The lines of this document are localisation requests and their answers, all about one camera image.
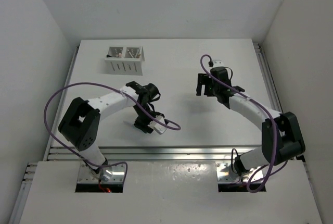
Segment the white light-blue makeup pen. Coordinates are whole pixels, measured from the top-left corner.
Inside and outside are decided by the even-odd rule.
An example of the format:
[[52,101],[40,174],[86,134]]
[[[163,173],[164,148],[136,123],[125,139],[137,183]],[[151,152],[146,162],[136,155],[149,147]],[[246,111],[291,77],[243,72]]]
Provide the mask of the white light-blue makeup pen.
[[133,127],[134,124],[132,122],[128,122],[128,121],[123,121],[124,124],[126,124],[127,126]]

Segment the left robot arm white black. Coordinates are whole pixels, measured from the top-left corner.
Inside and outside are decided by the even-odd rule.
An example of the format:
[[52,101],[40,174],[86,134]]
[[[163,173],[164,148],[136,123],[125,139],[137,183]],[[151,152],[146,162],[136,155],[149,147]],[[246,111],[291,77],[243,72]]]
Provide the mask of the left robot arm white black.
[[134,127],[144,133],[157,131],[157,123],[143,110],[154,119],[166,123],[164,114],[155,111],[151,104],[159,97],[159,90],[154,84],[140,85],[135,81],[120,88],[120,93],[112,92],[88,100],[77,97],[65,112],[58,131],[86,160],[85,163],[90,170],[98,174],[101,171],[100,166],[108,164],[106,157],[95,143],[100,122],[125,108],[133,107],[137,113]]

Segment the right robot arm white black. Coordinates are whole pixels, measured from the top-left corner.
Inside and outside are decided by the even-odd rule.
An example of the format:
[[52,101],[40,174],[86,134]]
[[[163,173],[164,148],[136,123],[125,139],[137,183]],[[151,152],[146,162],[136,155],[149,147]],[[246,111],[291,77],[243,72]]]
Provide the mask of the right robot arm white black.
[[295,114],[259,106],[239,86],[232,86],[226,67],[215,67],[210,74],[197,75],[196,95],[215,97],[261,131],[261,146],[238,155],[233,162],[234,173],[239,176],[250,169],[269,165],[275,154],[274,165],[279,165],[305,152],[305,143]]

